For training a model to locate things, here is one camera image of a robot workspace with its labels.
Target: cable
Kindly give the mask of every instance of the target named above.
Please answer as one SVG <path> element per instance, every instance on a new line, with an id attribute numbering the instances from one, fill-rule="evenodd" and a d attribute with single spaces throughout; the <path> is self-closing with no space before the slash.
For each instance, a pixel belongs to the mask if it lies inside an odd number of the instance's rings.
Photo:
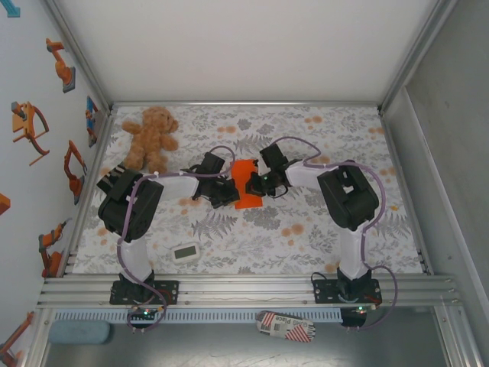
<path id="1" fill-rule="evenodd" d="M 317 271 L 314 271 L 314 272 L 311 274 L 311 283 L 313 283 L 313 282 L 314 282 L 314 280 L 313 280 L 314 275 L 319 275 L 320 277 L 323 277 L 325 281 L 327 281 L 327 280 L 328 280 L 328 278 L 327 278 L 327 277 L 326 277 L 324 274 L 321 274 L 321 273 L 319 273 L 319 272 L 317 272 Z"/>
<path id="2" fill-rule="evenodd" d="M 226 149 L 226 150 L 230 151 L 231 152 L 231 155 L 232 155 L 231 165 L 229 166 L 228 169 L 224 170 L 223 172 L 220 172 L 218 174 L 194 174 L 194 173 L 188 173 L 188 172 L 167 172 L 165 174 L 158 174 L 158 175 L 156 175 L 156 174 L 148 174 L 146 176 L 141 177 L 139 180 L 137 180 L 136 181 L 136 184 L 132 188 L 131 197 L 129 198 L 129 201 L 128 201 L 128 209 L 125 212 L 124 226 L 122 227 L 121 238 L 119 238 L 117 240 L 117 259 L 119 261 L 119 264 L 121 264 L 122 269 L 124 270 L 125 274 L 130 279 L 132 279 L 135 283 L 137 283 L 139 285 L 142 285 L 143 287 L 145 287 L 149 291 L 153 292 L 158 298 L 160 298 L 161 303 L 162 303 L 162 306 L 158 307 L 157 310 L 158 311 L 163 311 L 161 313 L 160 317 L 154 323 L 152 323 L 150 326 L 148 326 L 148 327 L 146 327 L 144 329 L 140 329 L 142 333 L 144 333 L 145 330 L 146 331 L 150 331 L 151 329 L 153 329 L 154 327 L 156 327 L 161 322 L 161 320 L 166 316 L 166 314 L 167 314 L 167 301 L 165 300 L 165 298 L 161 294 L 161 292 L 159 292 L 159 290 L 151 287 L 149 284 L 144 283 L 142 280 L 140 280 L 136 276 L 134 276 L 128 270 L 128 268 L 126 267 L 126 264 L 124 262 L 124 259 L 122 258 L 121 246 L 122 246 L 122 243 L 123 243 L 123 241 L 125 239 L 125 236 L 128 234 L 128 227 L 129 227 L 129 220 L 131 218 L 132 206 L 134 205 L 134 199 L 136 197 L 136 193 L 138 191 L 138 188 L 139 188 L 139 186 L 141 185 L 141 183 L 143 181 L 154 179 L 154 178 L 179 177 L 179 176 L 188 176 L 188 177 L 197 177 L 197 178 L 199 178 L 199 177 L 200 178 L 212 178 L 212 177 L 222 176 L 223 174 L 227 174 L 227 173 L 229 173 L 231 171 L 232 167 L 234 166 L 234 164 L 236 162 L 236 154 L 234 153 L 234 151 L 231 148 L 226 147 L 225 145 L 218 145 L 218 146 L 212 148 L 209 152 L 213 152 L 214 150 L 220 149 L 220 148 L 223 148 L 223 149 Z M 135 315 L 135 314 L 138 314 L 138 312 L 137 311 L 134 311 L 134 312 L 128 313 L 128 316 L 127 316 L 127 319 L 126 319 L 127 325 L 130 328 L 133 329 L 133 332 L 136 330 L 136 328 L 131 323 L 131 317 L 133 315 Z"/>
<path id="3" fill-rule="evenodd" d="M 311 164 L 311 163 L 308 163 L 311 159 L 317 158 L 319 155 L 321 155 L 321 150 L 319 150 L 319 148 L 317 148 L 313 143 L 310 143 L 309 141 L 307 141 L 305 139 L 297 138 L 295 136 L 283 136 L 282 138 L 278 138 L 277 140 L 275 140 L 272 143 L 270 143 L 270 145 L 273 145 L 273 144 L 276 144 L 279 141 L 288 140 L 288 139 L 300 141 L 300 142 L 302 142 L 302 143 L 310 146 L 311 148 L 313 148 L 316 151 L 316 154 L 314 154 L 313 156 L 311 156 L 309 158 L 306 158 L 304 160 L 304 166 L 305 167 L 309 167 L 309 168 L 322 168 L 322 169 L 331 169 L 331 168 L 336 168 L 338 166 L 358 167 L 358 168 L 362 169 L 363 171 L 368 172 L 374 178 L 374 180 L 377 182 L 377 185 L 379 186 L 379 190 L 381 191 L 381 209 L 380 209 L 379 213 L 377 214 L 377 216 L 375 217 L 375 219 L 372 220 L 370 223 L 368 223 L 363 228 L 363 230 L 361 232 L 361 244 L 360 244 L 360 247 L 361 247 L 361 250 L 360 250 L 360 253 L 361 253 L 361 262 L 365 265 L 365 267 L 367 269 L 369 269 L 371 271 L 374 271 L 374 270 L 377 270 L 377 269 L 384 269 L 384 270 L 386 270 L 390 274 L 390 276 L 392 277 L 392 281 L 394 283 L 394 297 L 393 297 L 393 300 L 392 300 L 392 304 L 389 307 L 389 310 L 386 312 L 386 314 L 382 318 L 380 318 L 375 323 L 372 323 L 371 325 L 362 326 L 361 328 L 358 328 L 359 330 L 368 330 L 368 329 L 371 329 L 372 327 L 375 327 L 375 326 L 383 323 L 390 316 L 390 314 L 392 313 L 393 309 L 396 306 L 396 303 L 397 303 L 397 294 L 398 294 L 398 290 L 399 290 L 398 284 L 397 284 L 396 275 L 394 274 L 394 272 L 392 270 L 390 270 L 386 265 L 370 266 L 367 263 L 367 261 L 365 260 L 365 239 L 367 237 L 367 231 L 370 228 L 372 228 L 373 226 L 375 226 L 381 220 L 381 217 L 382 217 L 382 215 L 385 212 L 385 207 L 386 207 L 386 194 L 385 194 L 384 185 L 382 184 L 382 181 L 379 178 L 379 176 L 370 167 L 365 166 L 363 164 L 359 164 L 359 163 L 356 163 L 356 162 L 339 162 L 339 163 L 333 163 L 333 164 Z"/>

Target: teddy bear leg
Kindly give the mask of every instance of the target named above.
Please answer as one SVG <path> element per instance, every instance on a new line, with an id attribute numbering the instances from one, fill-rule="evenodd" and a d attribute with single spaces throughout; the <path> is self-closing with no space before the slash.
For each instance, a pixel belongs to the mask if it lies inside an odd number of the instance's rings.
<path id="1" fill-rule="evenodd" d="M 140 145 L 132 145 L 128 156 L 124 159 L 124 166 L 139 171 L 144 165 L 144 148 Z"/>
<path id="2" fill-rule="evenodd" d="M 146 157 L 147 169 L 150 173 L 155 171 L 163 174 L 167 171 L 168 158 L 161 156 L 157 152 L 149 153 Z"/>

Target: orange block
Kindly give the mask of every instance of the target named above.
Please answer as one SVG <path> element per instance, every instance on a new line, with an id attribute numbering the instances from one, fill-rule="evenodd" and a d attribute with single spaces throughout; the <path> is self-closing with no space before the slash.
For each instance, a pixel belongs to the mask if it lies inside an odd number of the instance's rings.
<path id="1" fill-rule="evenodd" d="M 0 215 L 10 208 L 10 199 L 0 194 Z"/>
<path id="2" fill-rule="evenodd" d="M 231 177 L 235 180 L 236 188 L 239 191 L 239 201 L 236 202 L 236 209 L 258 208 L 263 206 L 263 201 L 259 196 L 246 193 L 246 183 L 251 178 L 251 172 L 257 172 L 252 159 L 242 159 L 236 161 L 231 169 Z"/>

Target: teddy bear arm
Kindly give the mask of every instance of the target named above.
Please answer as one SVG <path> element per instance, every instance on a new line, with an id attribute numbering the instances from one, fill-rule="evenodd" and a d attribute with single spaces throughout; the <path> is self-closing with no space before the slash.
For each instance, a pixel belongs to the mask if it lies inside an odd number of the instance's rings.
<path id="1" fill-rule="evenodd" d="M 168 134 L 162 134 L 160 136 L 160 143 L 161 147 L 166 151 L 175 151 L 178 148 L 178 141 Z"/>
<path id="2" fill-rule="evenodd" d="M 139 134 L 141 132 L 141 125 L 133 121 L 124 121 L 122 122 L 122 130 L 128 132 L 129 134 Z"/>

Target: small white device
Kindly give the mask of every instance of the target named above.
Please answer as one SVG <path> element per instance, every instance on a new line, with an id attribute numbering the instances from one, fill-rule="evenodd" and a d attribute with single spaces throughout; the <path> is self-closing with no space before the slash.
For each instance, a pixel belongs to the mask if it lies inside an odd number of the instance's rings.
<path id="1" fill-rule="evenodd" d="M 200 248 L 198 243 L 187 243 L 173 247 L 171 258 L 175 264 L 185 264 L 200 258 Z"/>

